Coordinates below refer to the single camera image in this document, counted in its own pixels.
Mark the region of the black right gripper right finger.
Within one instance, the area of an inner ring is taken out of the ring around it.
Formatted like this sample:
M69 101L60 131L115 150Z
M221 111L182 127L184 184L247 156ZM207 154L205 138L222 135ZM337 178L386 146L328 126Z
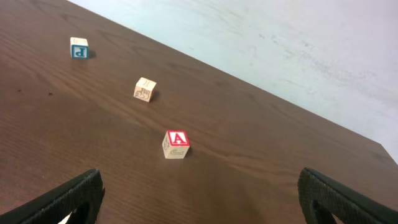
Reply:
M302 169L298 199L309 224L395 224L397 212L373 201L315 169Z

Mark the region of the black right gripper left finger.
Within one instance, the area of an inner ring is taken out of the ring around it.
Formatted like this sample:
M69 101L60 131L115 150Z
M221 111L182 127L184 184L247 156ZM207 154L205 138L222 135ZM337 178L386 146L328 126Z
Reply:
M90 169L51 191L1 215L1 223L94 224L104 197L103 181L98 169Z

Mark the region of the red letter A block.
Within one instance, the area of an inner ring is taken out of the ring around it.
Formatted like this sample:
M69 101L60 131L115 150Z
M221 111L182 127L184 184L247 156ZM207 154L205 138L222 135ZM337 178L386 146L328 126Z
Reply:
M162 149L166 159L183 159L190 148L187 133L183 130L167 130Z

